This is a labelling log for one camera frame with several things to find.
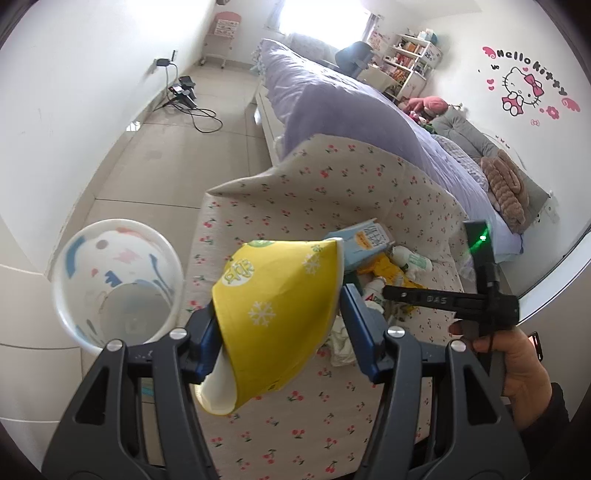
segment screw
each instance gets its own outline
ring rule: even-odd
[[[462,342],[461,340],[454,340],[452,342],[452,350],[454,350],[455,352],[458,353],[462,353],[466,351],[466,344],[464,342]]]
[[[394,338],[402,338],[406,331],[402,327],[390,327],[388,329],[388,335]]]
[[[121,350],[123,347],[123,342],[119,339],[111,340],[107,343],[107,350],[109,352],[116,352],[117,350]]]
[[[185,338],[187,336],[187,331],[184,328],[174,328],[170,330],[170,338],[172,340],[180,340],[181,338]]]

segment bowl rim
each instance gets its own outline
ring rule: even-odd
[[[144,223],[124,218],[110,218],[107,220],[100,220],[98,222],[91,223],[90,225],[85,226],[82,230],[78,231],[75,235],[72,236],[72,238],[70,238],[66,242],[66,244],[57,256],[53,272],[53,278],[51,281],[51,296],[53,300],[54,310],[56,311],[57,316],[60,319],[62,328],[76,343],[78,343],[78,345],[80,345],[84,350],[86,350],[89,353],[92,353],[93,355],[99,355],[102,351],[102,348],[78,336],[74,329],[76,324],[73,321],[71,315],[68,314],[67,301],[64,295],[64,289],[62,287],[64,282],[69,280],[66,274],[65,256],[66,252],[69,250],[72,244],[76,242],[81,236],[86,236],[87,238],[94,238],[100,235],[101,233],[107,232],[109,230],[115,230],[117,227],[127,227],[133,229],[145,236],[147,240],[158,245],[162,249],[162,252],[165,255],[167,261],[172,263],[174,276],[176,278],[174,282],[174,301],[170,307],[170,314],[166,318],[166,321],[163,323],[163,325],[159,328],[159,330],[144,343],[150,343],[159,340],[168,331],[170,331],[172,328],[176,326],[178,313],[180,311],[180,305],[183,298],[183,267],[178,258],[176,250],[173,248],[170,242],[166,240],[164,235],[162,235],[161,233],[159,233],[158,231]]]

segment hand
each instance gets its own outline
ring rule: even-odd
[[[449,332],[461,335],[461,323],[450,325]],[[472,342],[472,349],[478,353],[486,353],[490,341],[490,337],[476,339]],[[503,395],[511,400],[515,426],[518,430],[524,430],[544,413],[550,403],[550,377],[539,362],[534,345],[517,327],[496,332],[492,349],[505,352]]]

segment cable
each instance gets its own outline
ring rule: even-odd
[[[177,70],[177,77],[176,80],[178,81],[178,67],[175,63],[170,62],[170,65],[174,65],[174,68]],[[189,108],[187,106],[181,106],[178,105],[176,103],[173,103],[176,101],[176,99],[171,99],[168,90],[168,82],[169,82],[169,78],[168,78],[168,66],[164,67],[164,72],[166,73],[166,86],[165,86],[165,92],[166,92],[166,102],[164,102],[162,105],[156,107],[154,110],[152,110],[153,112],[155,112],[156,110],[160,110],[161,108],[164,108],[165,106],[173,106],[175,107],[179,112],[182,112],[186,115],[191,115],[191,121],[193,123],[193,126],[195,127],[195,130],[197,130],[198,132],[201,132],[202,134],[213,134],[215,132],[219,132],[222,128],[223,128],[223,122],[217,117],[217,113],[214,110],[211,110],[209,108]],[[198,112],[202,112],[205,113],[205,115],[199,115],[196,113],[192,113],[193,111],[198,111]],[[195,118],[196,116],[206,116],[209,118],[212,118],[213,120],[217,120],[218,122],[220,122],[220,126],[218,128],[216,128],[215,130],[211,130],[211,131],[205,131],[205,130],[201,130],[196,124],[195,124]]]
[[[193,123],[193,126],[195,127],[195,130],[197,130],[198,132],[201,132],[202,134],[212,134],[215,132],[219,132],[222,128],[223,128],[223,122],[216,116],[217,113],[213,110],[210,110],[209,108],[194,108],[194,109],[189,109],[187,108],[187,110],[185,110],[184,108],[182,108],[180,105],[177,105],[176,103],[171,103],[170,106],[175,107],[179,112],[185,113],[186,115],[191,115],[191,121]],[[194,110],[197,110],[199,112],[203,112],[205,113],[205,115],[198,115],[195,113],[192,113]],[[196,124],[195,124],[195,118],[196,116],[207,116],[213,120],[217,120],[218,122],[220,122],[220,126],[218,128],[216,128],[215,130],[211,130],[209,132],[206,132],[204,130],[201,130]]]
[[[178,67],[176,63],[170,62],[170,65],[174,65],[174,68],[177,69],[177,82],[178,82]]]

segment bed sheet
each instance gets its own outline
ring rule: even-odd
[[[461,291],[455,263],[467,252],[461,206],[417,167],[372,145],[315,135],[280,165],[209,190],[187,270],[184,325],[211,298],[230,256],[253,239],[315,240],[377,218],[397,243],[429,257],[427,288]],[[446,344],[453,314],[419,308],[403,323],[421,341]],[[321,348],[283,390],[227,417],[198,415],[222,479],[327,480],[355,471],[374,426],[381,386],[357,366],[333,367]],[[429,431],[424,379],[416,439]]]
[[[303,59],[273,40],[262,42],[261,62],[267,96],[285,124],[285,153],[321,133],[399,155],[450,192],[470,219],[489,222],[496,256],[522,253],[521,236],[511,233],[477,182],[425,129],[379,92]]]

